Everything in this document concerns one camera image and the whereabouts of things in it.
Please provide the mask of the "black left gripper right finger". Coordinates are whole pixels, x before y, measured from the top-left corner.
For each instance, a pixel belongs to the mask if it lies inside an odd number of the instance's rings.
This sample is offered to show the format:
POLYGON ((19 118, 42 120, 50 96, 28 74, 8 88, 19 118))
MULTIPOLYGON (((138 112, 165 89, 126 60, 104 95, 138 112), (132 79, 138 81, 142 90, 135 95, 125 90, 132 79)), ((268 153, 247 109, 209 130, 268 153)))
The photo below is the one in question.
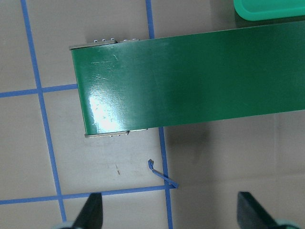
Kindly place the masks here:
POLYGON ((279 226, 253 195, 244 191, 237 195, 237 223, 241 229, 273 229, 279 226))

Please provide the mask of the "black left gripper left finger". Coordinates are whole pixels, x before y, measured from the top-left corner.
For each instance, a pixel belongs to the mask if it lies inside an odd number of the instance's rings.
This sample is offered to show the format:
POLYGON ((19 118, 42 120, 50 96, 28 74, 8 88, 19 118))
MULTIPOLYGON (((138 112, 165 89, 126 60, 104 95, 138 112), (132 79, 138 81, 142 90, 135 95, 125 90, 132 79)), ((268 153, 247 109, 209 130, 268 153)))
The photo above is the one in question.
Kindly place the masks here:
POLYGON ((89 195, 72 225, 73 229, 101 229, 103 225, 102 194, 89 195))

